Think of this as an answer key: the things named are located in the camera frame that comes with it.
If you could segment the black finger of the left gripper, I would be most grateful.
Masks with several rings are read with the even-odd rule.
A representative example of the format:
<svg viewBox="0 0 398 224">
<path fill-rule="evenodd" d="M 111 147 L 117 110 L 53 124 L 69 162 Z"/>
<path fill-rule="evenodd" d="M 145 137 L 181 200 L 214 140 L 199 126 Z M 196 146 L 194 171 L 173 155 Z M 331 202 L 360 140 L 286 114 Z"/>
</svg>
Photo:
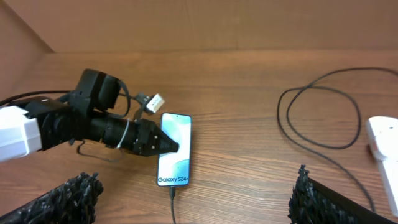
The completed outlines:
<svg viewBox="0 0 398 224">
<path fill-rule="evenodd" d="M 177 152 L 179 150 L 179 143 L 175 142 L 166 133 L 160 131 L 155 135 L 155 153 L 165 154 L 170 152 Z"/>
</svg>

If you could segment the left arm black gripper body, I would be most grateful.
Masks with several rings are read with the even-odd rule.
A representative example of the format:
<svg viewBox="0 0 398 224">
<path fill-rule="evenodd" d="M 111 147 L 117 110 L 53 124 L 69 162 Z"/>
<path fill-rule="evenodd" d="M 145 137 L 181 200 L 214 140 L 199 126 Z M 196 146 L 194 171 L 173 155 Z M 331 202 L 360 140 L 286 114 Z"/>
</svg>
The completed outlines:
<svg viewBox="0 0 398 224">
<path fill-rule="evenodd" d="M 165 152 L 160 140 L 160 128 L 146 119 L 128 123 L 124 149 L 139 156 L 154 156 Z"/>
</svg>

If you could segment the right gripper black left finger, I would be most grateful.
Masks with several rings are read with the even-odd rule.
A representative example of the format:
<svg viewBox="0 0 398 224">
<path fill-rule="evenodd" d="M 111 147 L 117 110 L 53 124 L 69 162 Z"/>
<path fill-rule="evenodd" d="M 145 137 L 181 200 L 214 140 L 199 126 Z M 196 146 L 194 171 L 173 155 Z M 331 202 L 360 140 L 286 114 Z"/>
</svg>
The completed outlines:
<svg viewBox="0 0 398 224">
<path fill-rule="evenodd" d="M 64 184 L 1 216 L 2 224 L 92 224 L 103 193 L 98 174 L 82 172 Z"/>
</svg>

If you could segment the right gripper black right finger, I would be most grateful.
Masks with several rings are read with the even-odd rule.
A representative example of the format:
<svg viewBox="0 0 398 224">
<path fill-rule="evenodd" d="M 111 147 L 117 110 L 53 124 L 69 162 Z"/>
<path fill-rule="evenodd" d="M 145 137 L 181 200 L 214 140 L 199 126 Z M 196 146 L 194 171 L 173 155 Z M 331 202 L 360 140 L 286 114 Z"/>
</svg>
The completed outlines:
<svg viewBox="0 0 398 224">
<path fill-rule="evenodd" d="M 297 224 L 397 224 L 313 180 L 305 165 L 289 200 L 288 218 Z"/>
</svg>

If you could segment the blue Samsung Galaxy smartphone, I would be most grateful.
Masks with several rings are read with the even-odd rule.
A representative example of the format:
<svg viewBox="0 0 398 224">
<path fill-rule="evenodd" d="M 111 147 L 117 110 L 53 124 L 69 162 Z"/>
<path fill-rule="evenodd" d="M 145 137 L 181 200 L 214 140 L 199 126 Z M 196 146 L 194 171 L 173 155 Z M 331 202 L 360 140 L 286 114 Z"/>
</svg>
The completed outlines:
<svg viewBox="0 0 398 224">
<path fill-rule="evenodd" d="M 164 113 L 161 130 L 172 140 L 172 145 L 166 153 L 159 155 L 156 183 L 161 187 L 188 185 L 192 118 L 185 114 Z"/>
</svg>

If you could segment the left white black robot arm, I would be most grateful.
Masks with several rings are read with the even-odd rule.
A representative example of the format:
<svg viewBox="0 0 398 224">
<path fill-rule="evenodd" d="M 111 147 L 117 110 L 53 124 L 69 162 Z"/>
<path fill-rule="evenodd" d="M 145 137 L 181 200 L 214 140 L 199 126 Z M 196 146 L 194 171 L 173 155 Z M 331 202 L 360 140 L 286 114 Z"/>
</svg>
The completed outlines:
<svg viewBox="0 0 398 224">
<path fill-rule="evenodd" d="M 2 161 L 87 140 L 138 156 L 178 151 L 177 142 L 142 118 L 163 104 L 159 95 L 131 96 L 122 80 L 93 69 L 83 71 L 74 90 L 59 94 L 51 99 L 36 91 L 1 101 Z"/>
</svg>

